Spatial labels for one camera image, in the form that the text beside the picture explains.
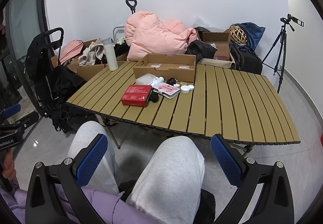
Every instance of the blue gripper pad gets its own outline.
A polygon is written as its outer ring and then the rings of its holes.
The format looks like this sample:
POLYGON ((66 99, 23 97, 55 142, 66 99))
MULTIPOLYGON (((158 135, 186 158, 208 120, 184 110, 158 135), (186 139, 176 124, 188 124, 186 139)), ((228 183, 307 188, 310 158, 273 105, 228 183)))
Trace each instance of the blue gripper pad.
POLYGON ((15 104, 7 109, 5 109, 2 113, 2 116, 4 118, 9 118, 9 117, 12 117, 13 115, 15 115, 16 113, 19 113, 21 110, 21 106, 20 104, 15 104))
POLYGON ((108 139, 102 135, 76 170, 75 181, 79 188, 90 182, 101 159, 108 150, 108 139))
POLYGON ((218 160, 230 184, 236 187, 240 187, 240 185, 242 184, 241 168, 216 135, 211 138, 211 150, 216 156, 216 159, 218 160))

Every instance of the wicker lantern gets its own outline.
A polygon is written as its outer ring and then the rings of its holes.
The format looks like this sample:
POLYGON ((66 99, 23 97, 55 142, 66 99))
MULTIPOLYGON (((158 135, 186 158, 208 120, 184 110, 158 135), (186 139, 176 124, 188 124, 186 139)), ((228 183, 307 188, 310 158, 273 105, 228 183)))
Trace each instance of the wicker lantern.
POLYGON ((247 35, 240 26, 230 26, 231 39, 239 45, 247 45, 247 35))

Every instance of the red box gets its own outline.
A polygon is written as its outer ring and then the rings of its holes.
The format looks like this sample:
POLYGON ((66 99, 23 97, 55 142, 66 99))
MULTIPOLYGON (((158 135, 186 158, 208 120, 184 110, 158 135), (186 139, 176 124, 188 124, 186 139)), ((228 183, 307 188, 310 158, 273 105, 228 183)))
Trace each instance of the red box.
POLYGON ((130 85, 121 97, 121 102, 123 105, 146 107, 151 91, 151 85, 130 85))

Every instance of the finger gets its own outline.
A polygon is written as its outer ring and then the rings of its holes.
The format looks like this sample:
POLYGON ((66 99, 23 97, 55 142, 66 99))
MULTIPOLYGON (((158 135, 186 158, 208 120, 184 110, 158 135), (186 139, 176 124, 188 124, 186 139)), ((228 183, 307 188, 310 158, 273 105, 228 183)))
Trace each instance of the finger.
POLYGON ((15 163, 12 161, 10 167, 2 172, 2 175, 4 178, 10 177, 10 175, 13 173, 15 170, 15 163))
POLYGON ((13 180, 16 177, 16 169, 12 172, 12 174, 8 177, 9 180, 13 180))
POLYGON ((13 151, 11 149, 8 149, 3 162, 4 169, 9 169, 12 161, 13 161, 13 151))

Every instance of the person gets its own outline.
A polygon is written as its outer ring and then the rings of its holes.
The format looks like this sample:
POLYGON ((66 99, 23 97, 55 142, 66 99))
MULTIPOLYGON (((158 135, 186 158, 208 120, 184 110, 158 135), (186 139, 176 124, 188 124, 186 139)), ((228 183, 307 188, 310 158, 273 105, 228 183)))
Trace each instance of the person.
MULTIPOLYGON (((94 121, 77 131, 67 157, 74 158, 97 134, 107 135, 103 126, 94 121)), ((106 223, 114 224, 192 224, 200 204, 204 177, 204 157, 191 139, 172 137, 156 150, 137 180, 126 202, 120 200, 115 180, 118 165, 108 137, 108 150, 87 186, 82 191, 106 223)), ((15 177, 14 161, 9 151, 4 160, 3 176, 15 177)), ((71 220, 79 223, 60 185, 58 194, 71 220)), ((11 197, 1 191, 17 218, 25 223, 26 191, 18 189, 11 197)))

